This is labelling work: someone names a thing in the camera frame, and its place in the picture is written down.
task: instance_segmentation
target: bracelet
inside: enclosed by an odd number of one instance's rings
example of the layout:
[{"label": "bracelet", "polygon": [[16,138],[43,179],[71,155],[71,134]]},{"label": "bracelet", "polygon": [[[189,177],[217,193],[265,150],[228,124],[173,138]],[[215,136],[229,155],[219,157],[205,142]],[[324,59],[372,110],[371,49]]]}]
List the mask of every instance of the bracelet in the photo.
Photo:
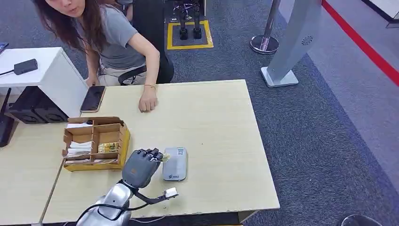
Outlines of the bracelet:
[{"label": "bracelet", "polygon": [[144,85],[144,86],[149,86],[149,87],[151,87],[151,88],[154,88],[154,90],[157,90],[157,88],[155,87],[155,86],[153,86],[153,85]]}]

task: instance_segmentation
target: black office chair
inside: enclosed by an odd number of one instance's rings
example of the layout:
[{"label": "black office chair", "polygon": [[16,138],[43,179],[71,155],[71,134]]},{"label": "black office chair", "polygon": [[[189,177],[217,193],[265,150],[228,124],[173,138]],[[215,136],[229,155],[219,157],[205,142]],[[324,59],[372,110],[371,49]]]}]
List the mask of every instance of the black office chair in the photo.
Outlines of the black office chair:
[{"label": "black office chair", "polygon": [[[160,52],[160,70],[157,84],[170,83],[175,68],[165,52],[164,0],[133,0],[132,25]],[[118,81],[121,86],[124,86],[125,80],[133,78],[133,82],[138,74],[146,71],[146,66],[136,68],[122,74]]]}]

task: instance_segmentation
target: long brown hair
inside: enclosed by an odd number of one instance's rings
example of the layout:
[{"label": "long brown hair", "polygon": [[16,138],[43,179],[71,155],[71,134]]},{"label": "long brown hair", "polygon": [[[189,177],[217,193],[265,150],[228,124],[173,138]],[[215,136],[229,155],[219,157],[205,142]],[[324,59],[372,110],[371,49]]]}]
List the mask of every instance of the long brown hair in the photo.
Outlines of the long brown hair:
[{"label": "long brown hair", "polygon": [[54,33],[56,37],[68,44],[70,47],[84,52],[81,42],[86,42],[91,48],[95,47],[98,51],[108,45],[104,35],[101,20],[101,4],[114,4],[114,0],[85,0],[86,6],[83,11],[83,31],[81,37],[76,28],[77,20],[64,15],[53,9],[46,3],[46,0],[33,0],[40,20],[44,27]]}]

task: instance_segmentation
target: stanchion post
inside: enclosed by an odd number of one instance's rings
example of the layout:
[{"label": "stanchion post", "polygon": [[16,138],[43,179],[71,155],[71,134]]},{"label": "stanchion post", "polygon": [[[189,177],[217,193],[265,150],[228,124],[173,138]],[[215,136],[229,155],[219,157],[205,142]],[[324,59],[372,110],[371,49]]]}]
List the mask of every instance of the stanchion post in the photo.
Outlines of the stanchion post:
[{"label": "stanchion post", "polygon": [[281,0],[272,1],[264,33],[254,36],[250,42],[252,50],[260,54],[273,54],[279,48],[279,41],[271,36],[271,32]]}]

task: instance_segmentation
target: white power bank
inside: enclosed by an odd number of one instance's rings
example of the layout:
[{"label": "white power bank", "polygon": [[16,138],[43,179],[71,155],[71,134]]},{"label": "white power bank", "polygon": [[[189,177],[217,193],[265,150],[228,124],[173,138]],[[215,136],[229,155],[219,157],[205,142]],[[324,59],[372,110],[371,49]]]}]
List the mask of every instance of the white power bank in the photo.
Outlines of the white power bank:
[{"label": "white power bank", "polygon": [[187,176],[187,150],[184,147],[166,148],[170,159],[163,163],[162,176],[167,181],[182,181]]}]

